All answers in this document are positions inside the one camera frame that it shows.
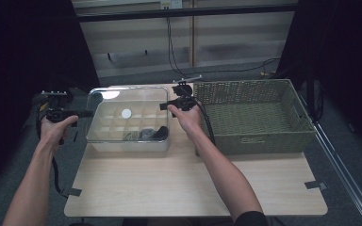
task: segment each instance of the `wooden table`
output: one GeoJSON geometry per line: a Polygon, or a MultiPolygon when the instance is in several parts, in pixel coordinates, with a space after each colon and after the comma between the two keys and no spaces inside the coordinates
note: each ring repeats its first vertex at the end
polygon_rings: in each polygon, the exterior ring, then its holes
{"type": "MultiPolygon", "coordinates": [[[[233,155],[269,216],[319,216],[327,206],[303,153],[233,155]]],[[[64,213],[68,217],[229,216],[177,119],[165,153],[102,153],[87,144],[64,213]]]]}

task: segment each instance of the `person's right arm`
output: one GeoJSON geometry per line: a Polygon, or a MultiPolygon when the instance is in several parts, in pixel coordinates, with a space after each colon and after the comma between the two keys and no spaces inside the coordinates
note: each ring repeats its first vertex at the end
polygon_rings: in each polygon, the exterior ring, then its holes
{"type": "Polygon", "coordinates": [[[195,144],[222,201],[231,218],[249,211],[263,213],[251,185],[242,172],[213,145],[200,126],[200,110],[195,106],[190,111],[181,111],[173,105],[168,109],[178,118],[188,138],[195,144]]]}

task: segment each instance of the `human hand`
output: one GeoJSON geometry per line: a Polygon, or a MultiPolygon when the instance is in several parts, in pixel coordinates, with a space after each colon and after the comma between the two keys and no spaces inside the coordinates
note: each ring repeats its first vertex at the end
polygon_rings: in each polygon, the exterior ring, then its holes
{"type": "Polygon", "coordinates": [[[177,118],[188,137],[193,136],[194,133],[202,132],[201,128],[201,110],[198,105],[195,105],[189,111],[182,111],[174,105],[168,105],[169,109],[177,118]]]}
{"type": "Polygon", "coordinates": [[[41,142],[53,148],[54,151],[58,149],[58,143],[62,138],[67,137],[66,128],[70,124],[78,121],[78,116],[73,115],[64,121],[53,123],[44,117],[41,120],[41,142]]]}

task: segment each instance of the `white round object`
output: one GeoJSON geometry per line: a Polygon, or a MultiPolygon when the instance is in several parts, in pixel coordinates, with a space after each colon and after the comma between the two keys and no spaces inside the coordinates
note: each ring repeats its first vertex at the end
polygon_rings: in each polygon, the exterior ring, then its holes
{"type": "Polygon", "coordinates": [[[131,117],[131,110],[130,109],[124,109],[122,112],[122,116],[125,119],[129,119],[131,117]]]}

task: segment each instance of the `green woven basket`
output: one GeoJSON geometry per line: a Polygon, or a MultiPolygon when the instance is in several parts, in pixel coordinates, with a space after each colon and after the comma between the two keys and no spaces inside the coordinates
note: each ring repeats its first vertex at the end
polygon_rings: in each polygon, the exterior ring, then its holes
{"type": "MultiPolygon", "coordinates": [[[[298,153],[315,130],[287,79],[194,84],[224,154],[298,153]]],[[[205,120],[202,128],[208,135],[205,120]]]]}

